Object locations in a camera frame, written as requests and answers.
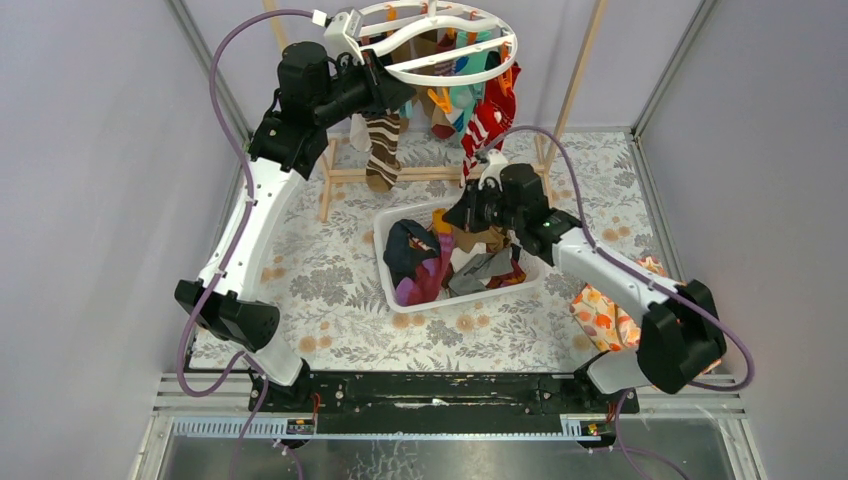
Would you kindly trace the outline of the white round clip hanger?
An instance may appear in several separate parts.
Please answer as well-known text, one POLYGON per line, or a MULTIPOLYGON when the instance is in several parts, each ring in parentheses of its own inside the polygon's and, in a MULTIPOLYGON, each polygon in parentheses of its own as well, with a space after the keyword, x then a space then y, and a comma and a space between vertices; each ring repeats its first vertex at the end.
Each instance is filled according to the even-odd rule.
POLYGON ((387 20, 384 10, 363 15, 363 25, 358 43, 361 53, 373 49, 384 62, 390 63, 388 71, 399 80, 412 86, 454 87, 467 84, 485 83, 502 76, 516 60, 518 38, 514 30, 501 18, 479 7, 470 6, 489 18, 482 22, 470 22, 467 15, 438 16, 436 21, 444 23, 448 29, 457 33, 469 34, 468 44, 462 48, 437 53, 436 44, 448 30, 438 29, 417 35, 413 28, 395 30, 391 33, 371 33, 366 28, 387 20), (467 76, 437 76, 436 64, 458 57, 487 51, 487 69, 481 73, 467 76))

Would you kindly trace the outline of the brown white striped sock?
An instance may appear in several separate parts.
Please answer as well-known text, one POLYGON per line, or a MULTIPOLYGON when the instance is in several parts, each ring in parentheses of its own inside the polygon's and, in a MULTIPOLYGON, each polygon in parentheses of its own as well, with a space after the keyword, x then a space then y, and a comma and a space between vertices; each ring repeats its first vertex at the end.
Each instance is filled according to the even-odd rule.
POLYGON ((401 121, 398 114, 366 119, 371 150, 366 164, 366 184, 374 192, 389 192, 402 171, 397 158, 401 121))

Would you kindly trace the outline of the orange clothes peg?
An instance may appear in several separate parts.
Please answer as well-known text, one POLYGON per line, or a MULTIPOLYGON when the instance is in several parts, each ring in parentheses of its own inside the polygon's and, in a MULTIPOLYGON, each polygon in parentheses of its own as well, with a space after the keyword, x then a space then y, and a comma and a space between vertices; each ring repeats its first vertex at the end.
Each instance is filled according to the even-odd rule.
POLYGON ((445 115, 452 113, 453 105, 450 97, 450 91, 447 87, 440 87, 437 89, 428 88, 427 96, 445 115))

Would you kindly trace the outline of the maroon sock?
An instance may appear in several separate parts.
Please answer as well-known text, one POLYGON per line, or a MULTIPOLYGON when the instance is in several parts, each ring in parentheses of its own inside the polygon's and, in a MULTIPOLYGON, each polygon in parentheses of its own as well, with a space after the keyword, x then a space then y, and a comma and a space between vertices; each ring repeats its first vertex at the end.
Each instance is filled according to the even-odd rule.
POLYGON ((430 303, 438 299, 443 284, 451 270, 451 256, 455 247, 452 235, 453 226, 443 220, 447 210, 436 209, 432 212, 431 231, 440 243, 441 253, 437 258, 424 260, 416 269, 416 278, 404 278, 395 287, 395 297, 403 307, 430 303))

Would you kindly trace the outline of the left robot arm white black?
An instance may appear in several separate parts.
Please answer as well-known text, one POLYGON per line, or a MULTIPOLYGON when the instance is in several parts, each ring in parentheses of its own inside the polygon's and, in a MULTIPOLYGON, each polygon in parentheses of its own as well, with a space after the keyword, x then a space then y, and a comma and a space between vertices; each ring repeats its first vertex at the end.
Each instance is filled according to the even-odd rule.
POLYGON ((249 146, 236 148, 244 173, 238 204, 197 279, 176 286, 192 323, 236 344, 288 411, 307 404, 311 387, 278 308, 258 299, 263 264, 284 211, 328 147, 329 128, 354 114, 394 112, 413 97, 413 86, 390 73, 392 63, 375 44, 336 56, 310 41, 283 50, 271 105, 249 146))

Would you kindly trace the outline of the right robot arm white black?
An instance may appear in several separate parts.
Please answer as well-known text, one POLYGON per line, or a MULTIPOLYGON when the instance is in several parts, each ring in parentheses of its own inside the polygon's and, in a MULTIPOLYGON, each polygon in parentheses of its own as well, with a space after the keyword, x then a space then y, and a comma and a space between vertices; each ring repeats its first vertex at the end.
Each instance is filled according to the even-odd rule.
POLYGON ((573 396, 583 410, 597 412, 630 388, 653 385, 675 394, 726 353, 724 333, 705 317, 716 312, 705 285, 681 285, 604 250, 578 218, 550 206, 527 164, 490 165, 443 218, 467 232, 511 232, 525 252, 598 289, 637 324, 636 349, 609 350, 576 371, 583 378, 573 396))

